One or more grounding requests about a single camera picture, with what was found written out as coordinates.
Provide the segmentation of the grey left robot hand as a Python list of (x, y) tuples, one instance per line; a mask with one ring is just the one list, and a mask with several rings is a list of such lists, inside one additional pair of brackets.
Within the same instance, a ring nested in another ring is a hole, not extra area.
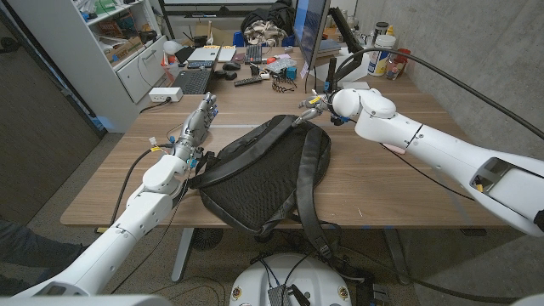
[(203, 144), (215, 116), (218, 114), (217, 96), (207, 92), (198, 107), (185, 119), (173, 155), (187, 161)]

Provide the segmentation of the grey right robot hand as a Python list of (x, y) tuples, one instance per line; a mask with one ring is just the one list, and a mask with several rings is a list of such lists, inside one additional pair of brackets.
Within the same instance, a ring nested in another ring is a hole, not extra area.
[[(306, 110), (292, 123), (293, 127), (300, 125), (304, 121), (309, 121), (316, 118), (317, 116), (320, 116), (324, 111), (330, 111), (331, 113), (333, 113), (332, 104), (328, 102), (328, 99), (325, 95), (310, 96), (306, 100), (301, 101), (298, 107), (305, 107)], [(337, 115), (331, 115), (331, 122), (335, 126), (343, 125), (343, 121)]]

